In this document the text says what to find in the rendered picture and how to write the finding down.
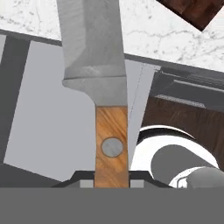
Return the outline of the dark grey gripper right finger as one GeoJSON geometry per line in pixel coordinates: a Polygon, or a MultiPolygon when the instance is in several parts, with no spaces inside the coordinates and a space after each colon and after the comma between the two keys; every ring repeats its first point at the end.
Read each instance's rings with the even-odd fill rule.
{"type": "Polygon", "coordinates": [[[170,188],[169,185],[155,180],[148,171],[130,171],[129,172],[129,187],[130,188],[170,188]]]}

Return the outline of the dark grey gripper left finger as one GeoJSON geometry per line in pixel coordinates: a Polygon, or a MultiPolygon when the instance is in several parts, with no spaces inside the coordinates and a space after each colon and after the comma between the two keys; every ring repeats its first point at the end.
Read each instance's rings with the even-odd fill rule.
{"type": "Polygon", "coordinates": [[[94,171],[76,171],[70,179],[58,183],[57,185],[55,185],[55,187],[93,188],[94,184],[94,171]]]}

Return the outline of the knife with wooden handle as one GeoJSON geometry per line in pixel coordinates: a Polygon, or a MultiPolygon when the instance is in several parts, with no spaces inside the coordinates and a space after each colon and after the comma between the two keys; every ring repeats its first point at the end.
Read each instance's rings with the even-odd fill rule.
{"type": "Polygon", "coordinates": [[[127,188],[128,96],[119,0],[56,0],[66,88],[95,105],[94,187],[127,188]]]}

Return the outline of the dark wood drawer front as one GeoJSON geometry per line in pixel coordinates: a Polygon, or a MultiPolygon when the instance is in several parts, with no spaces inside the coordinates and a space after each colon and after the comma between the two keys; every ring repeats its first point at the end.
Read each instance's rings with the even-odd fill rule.
{"type": "Polygon", "coordinates": [[[143,126],[181,129],[205,146],[224,171],[224,83],[162,67],[154,73],[143,126]]]}

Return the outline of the dark wooden cutting board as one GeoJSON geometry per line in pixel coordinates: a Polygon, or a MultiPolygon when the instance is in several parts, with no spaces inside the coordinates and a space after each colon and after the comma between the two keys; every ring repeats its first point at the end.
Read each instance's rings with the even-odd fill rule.
{"type": "Polygon", "coordinates": [[[204,31],[224,6],[224,0],[157,0],[199,31],[204,31]]]}

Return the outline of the white and grey round thing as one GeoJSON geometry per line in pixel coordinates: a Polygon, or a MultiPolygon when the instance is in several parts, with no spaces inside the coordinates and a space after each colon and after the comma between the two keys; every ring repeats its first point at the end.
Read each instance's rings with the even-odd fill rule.
{"type": "Polygon", "coordinates": [[[193,136],[167,125],[142,127],[130,169],[176,189],[224,187],[224,171],[193,136]]]}

